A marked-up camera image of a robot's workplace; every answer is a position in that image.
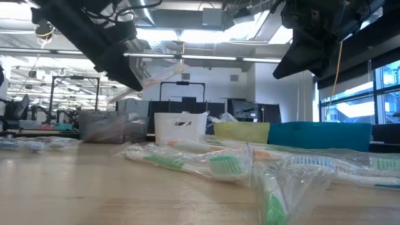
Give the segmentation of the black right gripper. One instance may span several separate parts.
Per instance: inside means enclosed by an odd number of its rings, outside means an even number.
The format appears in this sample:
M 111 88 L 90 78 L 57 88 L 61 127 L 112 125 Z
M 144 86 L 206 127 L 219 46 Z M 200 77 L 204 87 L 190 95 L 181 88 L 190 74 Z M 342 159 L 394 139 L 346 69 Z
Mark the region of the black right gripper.
M 351 33 L 355 0 L 284 0 L 282 25 L 293 29 L 292 44 L 273 72 L 276 79 L 312 70 L 323 78 L 328 74 L 338 43 L 320 40 L 324 35 L 344 39 Z

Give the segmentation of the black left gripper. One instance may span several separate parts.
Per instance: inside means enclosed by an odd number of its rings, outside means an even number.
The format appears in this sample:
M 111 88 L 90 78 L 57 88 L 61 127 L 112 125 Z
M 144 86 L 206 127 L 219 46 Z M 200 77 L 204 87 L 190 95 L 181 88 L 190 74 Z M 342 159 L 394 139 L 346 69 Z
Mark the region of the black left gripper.
M 80 50 L 97 72 L 135 91 L 143 86 L 125 55 L 126 41 L 136 37 L 132 20 L 116 12 L 116 0 L 32 0 L 32 23 L 49 22 Z

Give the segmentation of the orange white toothbrush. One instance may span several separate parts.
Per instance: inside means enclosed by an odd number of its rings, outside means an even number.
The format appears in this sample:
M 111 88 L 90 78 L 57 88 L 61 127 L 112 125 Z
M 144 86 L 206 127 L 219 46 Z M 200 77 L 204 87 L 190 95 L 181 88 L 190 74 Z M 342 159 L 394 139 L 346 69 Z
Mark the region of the orange white toothbrush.
M 120 91 L 115 91 L 112 95 L 108 96 L 106 98 L 106 102 L 108 104 L 112 104 L 126 99 L 129 96 L 135 96 L 141 99 L 144 90 L 187 72 L 189 68 L 190 66 L 181 62 L 173 63 L 169 67 L 146 67 L 139 76 L 139 82 L 142 85 L 142 91 L 136 91 L 131 87 L 124 87 Z
M 201 147 L 192 147 L 188 144 L 188 142 L 194 142 L 194 141 L 168 141 L 167 145 L 170 147 L 182 150 L 182 151 L 187 151 L 187 152 L 196 153 L 196 154 L 204 154 L 204 153 L 210 153 L 213 151 L 225 150 L 222 148 L 203 149 Z M 272 159 L 272 158 L 278 158 L 278 157 L 283 156 L 283 153 L 280 153 L 275 150 L 271 150 L 265 144 L 249 143 L 249 147 L 252 149 L 253 155 L 257 159 Z

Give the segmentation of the blue white toothbrush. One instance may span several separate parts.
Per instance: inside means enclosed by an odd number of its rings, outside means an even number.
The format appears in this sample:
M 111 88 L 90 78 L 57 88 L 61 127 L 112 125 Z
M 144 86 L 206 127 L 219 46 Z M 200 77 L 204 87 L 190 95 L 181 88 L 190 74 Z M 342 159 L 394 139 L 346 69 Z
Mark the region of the blue white toothbrush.
M 57 136 L 17 137 L 16 139 L 42 142 L 45 145 L 43 151 L 50 149 L 65 149 L 82 143 L 79 139 Z
M 379 172 L 344 159 L 326 156 L 299 155 L 291 159 L 290 165 L 308 168 L 323 168 L 332 172 L 336 179 L 361 186 L 400 189 L 400 177 Z
M 28 150 L 31 152 L 43 151 L 45 145 L 39 141 L 27 141 L 19 140 L 14 138 L 1 138 L 0 139 L 0 149 L 8 150 Z
M 238 120 L 237 120 L 232 114 L 230 114 L 230 113 L 228 113 L 228 112 L 222 113 L 222 114 L 219 116 L 219 119 L 220 119 L 222 122 L 229 122 L 229 121 L 231 121 L 231 122 L 238 122 Z

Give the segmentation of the grey room divider panel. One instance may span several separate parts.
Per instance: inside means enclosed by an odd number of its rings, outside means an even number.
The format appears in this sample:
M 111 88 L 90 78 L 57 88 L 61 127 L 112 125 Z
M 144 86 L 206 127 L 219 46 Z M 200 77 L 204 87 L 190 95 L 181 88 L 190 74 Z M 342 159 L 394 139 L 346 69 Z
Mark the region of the grey room divider panel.
M 117 108 L 118 111 L 134 113 L 137 117 L 146 118 L 148 116 L 149 101 L 133 98 L 123 99 L 117 102 Z

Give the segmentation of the window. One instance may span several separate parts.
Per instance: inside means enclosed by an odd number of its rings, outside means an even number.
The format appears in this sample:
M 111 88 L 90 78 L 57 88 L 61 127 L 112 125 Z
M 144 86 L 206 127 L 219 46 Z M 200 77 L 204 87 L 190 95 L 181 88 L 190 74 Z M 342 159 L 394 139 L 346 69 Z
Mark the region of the window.
M 400 124 L 400 60 L 318 91 L 322 122 Z

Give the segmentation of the grey translucent plastic bin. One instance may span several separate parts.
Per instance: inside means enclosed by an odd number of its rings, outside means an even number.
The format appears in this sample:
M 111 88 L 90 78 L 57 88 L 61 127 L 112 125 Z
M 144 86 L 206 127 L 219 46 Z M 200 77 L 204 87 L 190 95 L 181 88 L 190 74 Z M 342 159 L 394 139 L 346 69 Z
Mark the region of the grey translucent plastic bin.
M 148 133 L 148 121 L 134 112 L 80 111 L 79 137 L 86 143 L 142 142 Z

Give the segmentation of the blue plastic bin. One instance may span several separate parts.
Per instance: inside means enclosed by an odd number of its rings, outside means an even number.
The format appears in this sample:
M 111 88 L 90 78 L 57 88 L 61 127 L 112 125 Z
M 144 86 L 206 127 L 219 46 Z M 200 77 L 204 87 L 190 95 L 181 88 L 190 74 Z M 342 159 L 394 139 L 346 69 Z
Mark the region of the blue plastic bin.
M 285 122 L 273 124 L 268 143 L 303 149 L 352 149 L 369 151 L 372 125 L 369 123 Z

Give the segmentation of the white plastic bin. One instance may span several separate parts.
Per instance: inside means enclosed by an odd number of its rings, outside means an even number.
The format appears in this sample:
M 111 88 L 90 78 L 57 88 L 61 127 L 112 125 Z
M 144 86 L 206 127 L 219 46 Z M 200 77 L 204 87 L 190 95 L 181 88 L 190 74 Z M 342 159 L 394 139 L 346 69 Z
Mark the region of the white plastic bin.
M 197 141 L 206 133 L 208 114 L 157 112 L 154 114 L 156 144 L 168 141 Z

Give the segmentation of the black monitor screen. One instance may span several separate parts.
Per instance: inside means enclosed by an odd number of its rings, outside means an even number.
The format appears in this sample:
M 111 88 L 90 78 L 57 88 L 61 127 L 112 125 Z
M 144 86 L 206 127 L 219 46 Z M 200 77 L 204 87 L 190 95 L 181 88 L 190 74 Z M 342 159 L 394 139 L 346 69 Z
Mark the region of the black monitor screen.
M 258 104 L 249 101 L 232 101 L 232 115 L 238 121 L 254 122 L 258 120 Z

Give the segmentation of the long linear ceiling light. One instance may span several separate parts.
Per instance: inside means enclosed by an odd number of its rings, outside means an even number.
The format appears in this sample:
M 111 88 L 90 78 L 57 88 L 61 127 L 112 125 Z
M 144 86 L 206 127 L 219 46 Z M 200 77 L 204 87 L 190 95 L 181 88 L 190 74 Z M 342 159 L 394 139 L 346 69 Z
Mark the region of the long linear ceiling light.
M 68 51 L 56 49 L 25 49 L 25 48 L 11 48 L 0 47 L 1 54 L 52 54 L 62 56 L 84 56 L 81 51 Z M 124 54 L 134 58 L 151 58 L 151 59 L 195 59 L 195 60 L 210 60 L 210 61 L 237 61 L 245 63 L 280 63 L 278 58 L 256 58 L 256 57 L 237 57 L 237 56 L 205 56 L 193 54 L 157 54 L 157 53 L 137 53 L 128 52 Z

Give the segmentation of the yellow plastic bin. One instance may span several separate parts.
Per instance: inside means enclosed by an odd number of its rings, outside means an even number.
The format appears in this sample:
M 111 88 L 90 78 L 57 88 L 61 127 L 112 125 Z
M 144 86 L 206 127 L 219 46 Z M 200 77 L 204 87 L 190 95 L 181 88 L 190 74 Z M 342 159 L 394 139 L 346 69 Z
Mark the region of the yellow plastic bin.
M 268 122 L 225 121 L 214 124 L 214 135 L 236 141 L 266 144 L 270 127 Z

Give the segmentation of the black office chair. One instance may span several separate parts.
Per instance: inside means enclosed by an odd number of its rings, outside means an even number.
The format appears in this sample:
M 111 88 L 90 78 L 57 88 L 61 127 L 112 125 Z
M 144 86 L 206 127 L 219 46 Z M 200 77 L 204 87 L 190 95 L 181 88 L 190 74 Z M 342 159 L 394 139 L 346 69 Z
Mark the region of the black office chair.
M 4 114 L 0 115 L 0 122 L 2 124 L 2 132 L 9 128 L 8 121 L 25 120 L 29 106 L 29 96 L 24 95 L 21 101 L 8 101 L 0 98 L 0 103 L 4 103 L 4 107 L 0 107 L 0 111 L 4 110 Z

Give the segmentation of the black metal gantry frame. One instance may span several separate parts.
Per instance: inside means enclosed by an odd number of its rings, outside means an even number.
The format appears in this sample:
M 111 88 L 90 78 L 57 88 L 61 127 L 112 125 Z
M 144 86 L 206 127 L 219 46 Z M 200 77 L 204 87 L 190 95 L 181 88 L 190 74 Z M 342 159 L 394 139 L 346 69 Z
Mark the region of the black metal gantry frame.
M 203 82 L 189 82 L 189 81 L 162 81 L 160 82 L 160 87 L 159 87 L 159 101 L 162 100 L 162 90 L 163 90 L 163 84 L 175 84 L 178 86 L 190 86 L 190 85 L 201 85 L 203 87 L 202 90 L 202 101 L 205 102 L 205 91 L 206 91 L 206 83 Z
M 74 117 L 76 115 L 78 115 L 78 110 L 77 109 L 73 109 L 72 111 L 69 111 L 68 113 L 65 110 L 58 110 L 56 111 L 56 115 L 53 116 L 52 115 L 52 111 L 53 111 L 53 98 L 54 98 L 54 89 L 56 87 L 56 79 L 60 79 L 60 80 L 65 80 L 65 79 L 71 79 L 71 80 L 85 80 L 85 79 L 94 79 L 97 81 L 97 84 L 95 85 L 96 87 L 96 98 L 95 98 L 95 105 L 94 105 L 94 110 L 97 111 L 98 108 L 98 104 L 99 104 L 99 88 L 100 88 L 100 78 L 99 77 L 85 77 L 85 76 L 78 76 L 78 75 L 71 75 L 71 76 L 53 76 L 52 77 L 52 83 L 51 83 L 51 92 L 50 92 L 50 97 L 49 97 L 49 107 L 47 110 L 47 115 L 46 115 L 46 120 L 44 122 L 44 124 L 46 125 L 50 125 L 51 121 L 53 119 L 56 120 L 56 124 L 60 123 L 60 114 L 64 113 L 67 115 L 67 117 L 69 119 L 74 120 Z

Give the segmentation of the silver ventilation duct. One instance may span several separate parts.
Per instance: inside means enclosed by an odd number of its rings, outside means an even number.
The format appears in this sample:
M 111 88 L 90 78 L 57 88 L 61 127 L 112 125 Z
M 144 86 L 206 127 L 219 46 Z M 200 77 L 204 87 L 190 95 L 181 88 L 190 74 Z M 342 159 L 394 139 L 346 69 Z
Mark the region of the silver ventilation duct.
M 139 0 L 141 5 L 147 5 L 147 0 Z M 154 26 L 154 20 L 151 16 L 150 10 L 148 8 L 142 8 L 142 9 L 138 9 L 137 13 L 139 14 L 139 17 L 146 21 L 148 24 L 150 24 L 151 26 Z

